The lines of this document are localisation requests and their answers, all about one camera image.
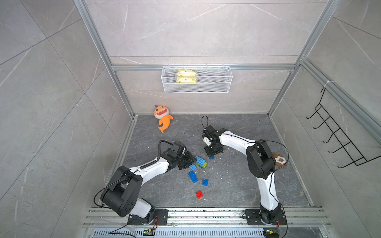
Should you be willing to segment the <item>light blue 2x4 lego brick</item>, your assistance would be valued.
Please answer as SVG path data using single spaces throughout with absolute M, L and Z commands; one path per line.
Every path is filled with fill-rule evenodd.
M 195 164 L 192 164 L 190 165 L 190 168 L 194 171 L 197 168 L 197 166 Z

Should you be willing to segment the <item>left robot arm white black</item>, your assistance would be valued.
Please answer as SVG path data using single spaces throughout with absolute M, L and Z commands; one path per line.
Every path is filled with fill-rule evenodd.
M 155 207 L 139 198 L 142 185 L 176 167 L 184 170 L 195 162 L 195 156 L 180 141 L 160 140 L 157 157 L 152 161 L 137 167 L 117 168 L 107 186 L 101 189 L 100 199 L 120 217 L 132 215 L 150 223 Z

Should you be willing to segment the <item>lime green 2x4 lego brick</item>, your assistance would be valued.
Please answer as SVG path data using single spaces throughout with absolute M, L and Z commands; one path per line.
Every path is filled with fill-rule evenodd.
M 205 168 L 207 166 L 207 162 L 204 162 L 203 164 L 197 163 L 199 167 Z

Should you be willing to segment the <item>light blue long lego brick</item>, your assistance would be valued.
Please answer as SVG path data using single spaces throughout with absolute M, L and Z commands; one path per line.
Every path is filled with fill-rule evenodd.
M 196 163 L 200 163 L 200 164 L 203 164 L 204 162 L 206 162 L 204 159 L 196 156 Z

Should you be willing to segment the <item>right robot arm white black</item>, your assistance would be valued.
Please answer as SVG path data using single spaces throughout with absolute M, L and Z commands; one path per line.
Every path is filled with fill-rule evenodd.
M 276 195 L 274 173 L 276 172 L 276 159 L 266 140 L 250 140 L 226 129 L 216 130 L 208 126 L 203 130 L 204 148 L 207 155 L 212 157 L 223 153 L 224 147 L 235 149 L 247 157 L 248 168 L 257 178 L 260 189 L 261 203 L 259 216 L 266 225 L 274 223 L 287 224 L 283 206 Z

